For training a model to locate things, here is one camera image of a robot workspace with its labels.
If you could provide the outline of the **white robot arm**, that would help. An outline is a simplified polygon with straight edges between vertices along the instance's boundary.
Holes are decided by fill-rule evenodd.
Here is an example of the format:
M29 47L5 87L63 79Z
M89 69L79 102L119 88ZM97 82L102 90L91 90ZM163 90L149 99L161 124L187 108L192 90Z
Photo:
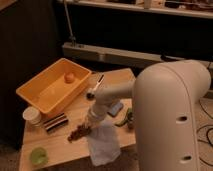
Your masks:
M210 84L198 61L154 64L133 81L97 90L85 122L97 126L109 105L130 98L140 171L200 171L195 103Z

